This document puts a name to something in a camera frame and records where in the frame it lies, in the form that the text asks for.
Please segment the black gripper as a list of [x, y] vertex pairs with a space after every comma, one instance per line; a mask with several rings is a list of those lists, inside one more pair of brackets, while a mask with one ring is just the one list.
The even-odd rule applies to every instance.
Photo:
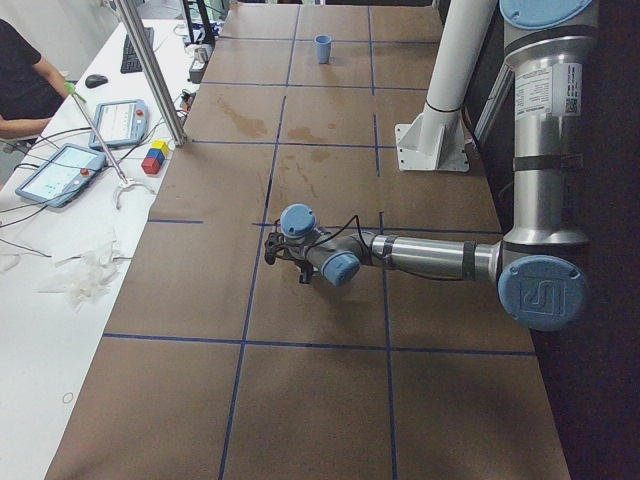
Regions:
[[300, 269], [299, 282], [301, 284], [310, 284], [314, 266], [306, 259], [305, 254], [299, 248], [290, 247], [289, 254], [295, 265]]

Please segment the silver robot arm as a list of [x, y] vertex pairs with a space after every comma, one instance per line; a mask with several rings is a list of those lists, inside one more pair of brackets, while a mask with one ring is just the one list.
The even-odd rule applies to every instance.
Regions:
[[302, 6], [250, 336], [298, 343], [515, 342], [579, 310], [585, 245], [564, 221], [568, 150], [517, 137], [516, 224], [501, 234], [482, 162], [444, 95], [491, 1]]

